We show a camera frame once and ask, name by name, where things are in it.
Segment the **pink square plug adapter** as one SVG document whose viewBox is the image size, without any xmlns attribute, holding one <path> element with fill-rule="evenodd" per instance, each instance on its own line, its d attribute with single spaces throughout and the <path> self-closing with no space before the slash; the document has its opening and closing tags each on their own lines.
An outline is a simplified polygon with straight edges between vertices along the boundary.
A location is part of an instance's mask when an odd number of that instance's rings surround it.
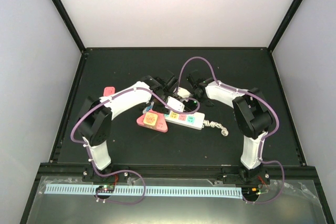
<svg viewBox="0 0 336 224">
<path fill-rule="evenodd" d="M 113 86 L 108 86 L 108 87 L 105 87 L 104 90 L 103 90 L 103 96 L 104 97 L 108 97 L 110 95 L 114 95 L 115 94 L 115 87 Z"/>
</svg>

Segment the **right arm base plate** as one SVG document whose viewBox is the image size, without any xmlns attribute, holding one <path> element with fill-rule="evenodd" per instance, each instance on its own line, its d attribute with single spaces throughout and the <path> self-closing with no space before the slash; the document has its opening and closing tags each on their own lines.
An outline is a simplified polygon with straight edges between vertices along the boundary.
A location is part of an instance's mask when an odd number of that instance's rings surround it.
<svg viewBox="0 0 336 224">
<path fill-rule="evenodd" d="M 269 185 L 269 178 L 266 178 L 267 171 L 263 165 L 254 169 L 247 169 L 245 166 L 225 166 L 222 168 L 222 179 L 226 184 L 259 185 L 263 182 Z"/>
</svg>

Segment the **white power strip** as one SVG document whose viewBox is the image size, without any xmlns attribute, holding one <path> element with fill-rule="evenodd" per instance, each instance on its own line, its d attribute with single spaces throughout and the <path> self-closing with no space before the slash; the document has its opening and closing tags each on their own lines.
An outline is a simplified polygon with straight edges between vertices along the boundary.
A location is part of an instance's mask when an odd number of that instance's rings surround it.
<svg viewBox="0 0 336 224">
<path fill-rule="evenodd" d="M 155 124 L 145 123 L 145 117 L 150 114 L 151 118 L 155 119 Z M 205 120 L 205 114 L 196 112 L 194 114 L 178 114 L 170 112 L 169 114 L 160 114 L 152 110 L 152 106 L 147 106 L 143 110 L 143 115 L 137 119 L 137 124 L 159 132 L 167 132 L 167 122 L 180 126 L 189 127 L 195 130 L 201 130 Z"/>
</svg>

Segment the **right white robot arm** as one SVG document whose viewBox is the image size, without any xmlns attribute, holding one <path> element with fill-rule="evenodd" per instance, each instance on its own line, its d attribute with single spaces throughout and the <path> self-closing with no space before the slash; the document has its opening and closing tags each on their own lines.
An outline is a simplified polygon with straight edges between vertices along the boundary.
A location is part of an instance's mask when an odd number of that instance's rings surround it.
<svg viewBox="0 0 336 224">
<path fill-rule="evenodd" d="M 235 121 L 244 135 L 238 176 L 243 183 L 252 183 L 262 167 L 264 140 L 275 123 L 271 109 L 262 103 L 263 93 L 257 88 L 242 90 L 214 78 L 201 78 L 197 70 L 188 74 L 186 80 L 193 90 L 192 97 L 199 102 L 216 100 L 233 108 Z"/>
</svg>

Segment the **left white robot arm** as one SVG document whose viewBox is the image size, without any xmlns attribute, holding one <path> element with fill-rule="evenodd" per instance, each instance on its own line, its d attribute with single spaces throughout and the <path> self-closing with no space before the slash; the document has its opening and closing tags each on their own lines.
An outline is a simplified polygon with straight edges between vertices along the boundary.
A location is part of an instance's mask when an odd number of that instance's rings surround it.
<svg viewBox="0 0 336 224">
<path fill-rule="evenodd" d="M 178 79 L 174 76 L 168 81 L 158 77 L 146 76 L 130 87 L 115 94 L 98 99 L 87 97 L 82 105 L 78 120 L 70 133 L 74 143 L 80 143 L 88 152 L 94 175 L 102 182 L 113 174 L 107 140 L 111 132 L 111 122 L 121 113 L 142 103 L 154 102 L 154 111 L 166 114 L 177 111 L 169 99 L 177 91 Z"/>
</svg>

